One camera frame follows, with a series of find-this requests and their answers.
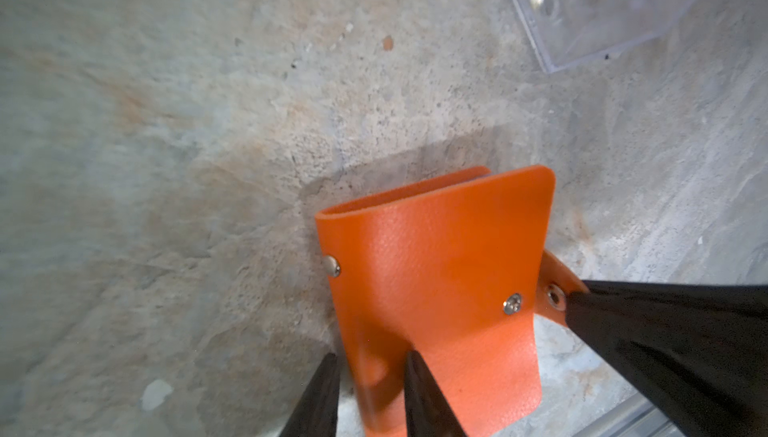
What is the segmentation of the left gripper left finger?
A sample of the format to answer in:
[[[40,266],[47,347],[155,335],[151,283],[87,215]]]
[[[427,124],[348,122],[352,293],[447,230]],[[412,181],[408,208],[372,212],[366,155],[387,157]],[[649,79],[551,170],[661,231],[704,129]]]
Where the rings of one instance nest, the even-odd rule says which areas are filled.
[[[335,437],[341,364],[335,353],[328,353],[317,367],[294,408],[280,437]]]

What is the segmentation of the orange leather card holder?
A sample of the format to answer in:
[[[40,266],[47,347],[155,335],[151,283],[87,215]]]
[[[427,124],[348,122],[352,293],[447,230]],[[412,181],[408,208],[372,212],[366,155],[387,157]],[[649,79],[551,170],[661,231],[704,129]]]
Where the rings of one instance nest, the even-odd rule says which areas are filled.
[[[424,358],[464,431],[490,436],[542,397],[536,316],[556,178],[474,167],[317,213],[340,334],[369,436],[406,432],[404,368]]]

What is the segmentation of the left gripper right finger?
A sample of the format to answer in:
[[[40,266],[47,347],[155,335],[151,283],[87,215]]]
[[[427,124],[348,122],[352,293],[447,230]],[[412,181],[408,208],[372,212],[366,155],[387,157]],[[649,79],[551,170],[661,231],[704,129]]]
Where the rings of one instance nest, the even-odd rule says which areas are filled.
[[[408,437],[466,437],[421,354],[407,353],[404,405]]]

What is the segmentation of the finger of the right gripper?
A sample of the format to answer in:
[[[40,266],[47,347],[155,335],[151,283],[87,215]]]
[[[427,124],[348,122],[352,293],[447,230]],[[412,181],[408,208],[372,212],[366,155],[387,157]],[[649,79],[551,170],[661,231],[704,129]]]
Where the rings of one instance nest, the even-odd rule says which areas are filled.
[[[766,435],[766,286],[586,286],[567,326],[684,435]]]

